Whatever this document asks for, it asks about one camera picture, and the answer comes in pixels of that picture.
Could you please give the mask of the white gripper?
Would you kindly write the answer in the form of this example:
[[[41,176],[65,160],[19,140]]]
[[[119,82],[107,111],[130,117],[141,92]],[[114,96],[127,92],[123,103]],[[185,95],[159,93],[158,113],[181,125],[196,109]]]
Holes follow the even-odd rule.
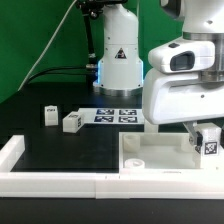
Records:
[[[197,72],[167,75],[151,69],[144,80],[142,111],[151,124],[184,122],[200,154],[203,136],[195,121],[224,117],[224,83],[201,82]]]

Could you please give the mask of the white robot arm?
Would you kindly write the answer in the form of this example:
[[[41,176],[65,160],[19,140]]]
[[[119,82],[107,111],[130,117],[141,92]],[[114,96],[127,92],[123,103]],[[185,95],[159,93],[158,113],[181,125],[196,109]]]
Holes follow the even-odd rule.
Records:
[[[160,0],[182,36],[148,54],[142,111],[152,124],[183,123],[194,144],[200,120],[224,117],[224,0]]]

